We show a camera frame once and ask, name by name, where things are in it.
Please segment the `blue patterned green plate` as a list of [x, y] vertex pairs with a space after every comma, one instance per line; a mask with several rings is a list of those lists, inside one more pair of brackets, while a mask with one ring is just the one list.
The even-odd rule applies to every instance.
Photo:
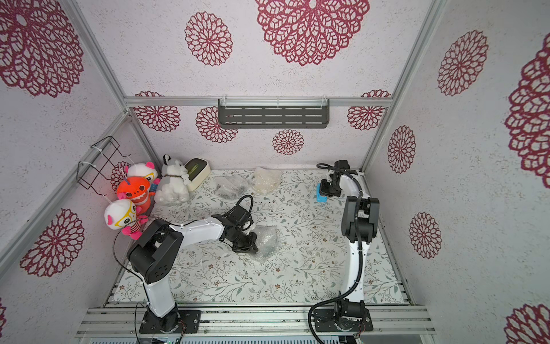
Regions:
[[277, 246], [277, 235], [275, 231], [271, 230], [256, 230], [256, 246], [258, 247], [258, 254], [263, 256], [268, 256], [273, 254], [276, 251]]

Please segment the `black dinner plate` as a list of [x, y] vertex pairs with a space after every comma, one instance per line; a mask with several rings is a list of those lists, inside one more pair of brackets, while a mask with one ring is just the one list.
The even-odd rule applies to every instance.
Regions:
[[246, 188], [241, 182], [234, 183], [230, 179], [218, 179], [216, 181], [215, 194], [222, 199], [235, 199], [239, 198]]

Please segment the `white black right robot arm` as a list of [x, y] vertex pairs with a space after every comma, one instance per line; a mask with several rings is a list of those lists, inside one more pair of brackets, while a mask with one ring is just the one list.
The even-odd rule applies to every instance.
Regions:
[[318, 195], [345, 201], [341, 232], [347, 240], [347, 259], [340, 295], [346, 302], [360, 303], [367, 253], [378, 233], [380, 201], [366, 192], [357, 174], [343, 171], [333, 171], [323, 179]]

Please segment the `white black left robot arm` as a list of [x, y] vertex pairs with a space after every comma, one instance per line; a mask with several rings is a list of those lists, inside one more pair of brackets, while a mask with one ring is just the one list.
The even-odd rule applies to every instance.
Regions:
[[185, 225], [153, 221], [127, 252], [132, 268], [144, 282], [149, 312], [163, 319], [177, 311], [168, 276], [181, 248], [218, 240], [230, 242], [236, 253], [256, 254], [257, 235], [246, 233], [253, 223], [250, 216], [219, 214]]

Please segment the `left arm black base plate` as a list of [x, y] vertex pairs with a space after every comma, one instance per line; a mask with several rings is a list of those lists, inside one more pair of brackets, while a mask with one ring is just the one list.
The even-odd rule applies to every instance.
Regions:
[[202, 312], [200, 310], [180, 310], [177, 305], [164, 317], [160, 318], [147, 309], [139, 334], [195, 334], [199, 330]]

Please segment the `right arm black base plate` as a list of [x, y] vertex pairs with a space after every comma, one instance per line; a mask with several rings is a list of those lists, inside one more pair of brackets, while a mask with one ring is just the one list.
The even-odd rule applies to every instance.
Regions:
[[339, 300], [333, 308], [314, 308], [310, 317], [317, 332], [371, 332], [374, 330], [365, 302]]

